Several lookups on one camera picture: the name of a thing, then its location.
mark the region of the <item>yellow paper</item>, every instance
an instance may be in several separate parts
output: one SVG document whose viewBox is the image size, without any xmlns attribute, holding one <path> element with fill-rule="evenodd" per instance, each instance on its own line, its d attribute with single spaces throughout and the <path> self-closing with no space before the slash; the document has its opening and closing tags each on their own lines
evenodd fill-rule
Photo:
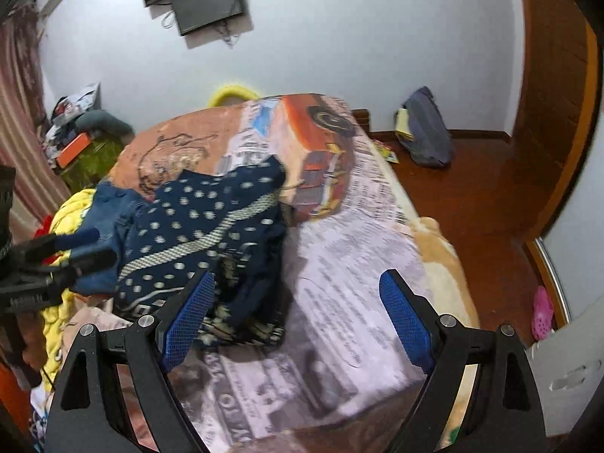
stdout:
<svg viewBox="0 0 604 453">
<path fill-rule="evenodd" d="M 409 130 L 409 113 L 406 108 L 400 108 L 396 115 L 396 127 L 394 130 L 397 134 L 402 134 L 407 139 L 413 139 L 413 134 Z"/>
<path fill-rule="evenodd" d="M 377 151 L 382 156 L 384 160 L 390 163 L 399 163 L 399 159 L 396 157 L 396 153 L 392 151 L 388 145 L 385 145 L 381 141 L 373 139 L 373 144 L 375 144 Z"/>
</svg>

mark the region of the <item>wooden floor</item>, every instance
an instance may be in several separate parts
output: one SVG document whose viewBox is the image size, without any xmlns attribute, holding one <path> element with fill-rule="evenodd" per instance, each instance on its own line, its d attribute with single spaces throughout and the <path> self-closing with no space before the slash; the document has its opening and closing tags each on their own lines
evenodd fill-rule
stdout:
<svg viewBox="0 0 604 453">
<path fill-rule="evenodd" d="M 392 166 L 419 216 L 436 219 L 457 250 L 482 328 L 509 322 L 530 345 L 540 281 L 522 234 L 552 191 L 551 171 L 542 171 L 534 152 L 499 139 L 455 139 L 447 170 L 417 166 L 400 145 L 388 144 L 396 149 L 401 163 Z"/>
</svg>

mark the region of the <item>blue fabric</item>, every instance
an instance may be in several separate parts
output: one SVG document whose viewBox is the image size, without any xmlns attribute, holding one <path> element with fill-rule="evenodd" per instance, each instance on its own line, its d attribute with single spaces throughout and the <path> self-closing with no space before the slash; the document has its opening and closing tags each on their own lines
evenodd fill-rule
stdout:
<svg viewBox="0 0 604 453">
<path fill-rule="evenodd" d="M 270 157 L 222 177 L 185 170 L 161 185 L 128 235 L 116 313 L 130 320 L 153 313 L 197 270 L 208 269 L 214 302 L 197 344 L 278 342 L 284 182 L 285 169 Z"/>
<path fill-rule="evenodd" d="M 125 254 L 126 236 L 133 225 L 135 214 L 148 205 L 144 197 L 132 189 L 113 187 L 109 182 L 101 182 L 97 186 L 92 205 L 76 233 L 96 228 L 100 233 L 99 240 L 92 245 L 73 249 L 71 257 L 101 249 L 113 249 L 117 254 L 117 262 L 110 269 L 79 278 L 72 290 L 86 296 L 116 291 L 118 270 Z"/>
</svg>

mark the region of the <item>striped curtain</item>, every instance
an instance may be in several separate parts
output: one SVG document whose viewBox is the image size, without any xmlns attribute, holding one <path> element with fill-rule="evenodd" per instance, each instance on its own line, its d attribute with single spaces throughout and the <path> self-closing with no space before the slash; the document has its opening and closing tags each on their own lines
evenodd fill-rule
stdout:
<svg viewBox="0 0 604 453">
<path fill-rule="evenodd" d="M 0 164 L 17 169 L 10 228 L 16 242 L 31 238 L 40 222 L 69 197 L 46 163 L 37 131 L 47 123 L 34 6 L 14 11 L 0 28 Z"/>
</svg>

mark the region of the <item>blanket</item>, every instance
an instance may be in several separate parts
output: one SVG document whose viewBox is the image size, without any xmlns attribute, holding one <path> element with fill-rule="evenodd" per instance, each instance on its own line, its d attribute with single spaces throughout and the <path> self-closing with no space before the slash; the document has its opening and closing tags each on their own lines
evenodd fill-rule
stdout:
<svg viewBox="0 0 604 453">
<path fill-rule="evenodd" d="M 461 263 L 453 246 L 440 232 L 438 222 L 432 218 L 417 218 L 411 221 L 410 227 L 433 289 L 431 302 L 434 310 L 438 314 L 455 315 L 466 327 L 480 328 L 478 313 Z M 451 444 L 454 432 L 463 421 L 472 394 L 476 368 L 476 365 L 466 367 L 453 410 L 443 431 L 440 443 L 443 448 Z"/>
<path fill-rule="evenodd" d="M 282 201 L 298 222 L 312 220 L 285 242 L 285 338 L 278 348 L 191 352 L 173 388 L 212 452 L 381 452 L 424 375 L 381 304 L 379 276 L 397 269 L 417 294 L 440 296 L 410 226 L 413 207 L 348 107 L 304 94 L 187 114 L 140 133 L 110 177 L 152 198 L 185 168 L 222 175 L 271 154 L 286 168 Z M 449 285 L 456 306 L 446 312 L 463 309 L 460 288 Z"/>
</svg>

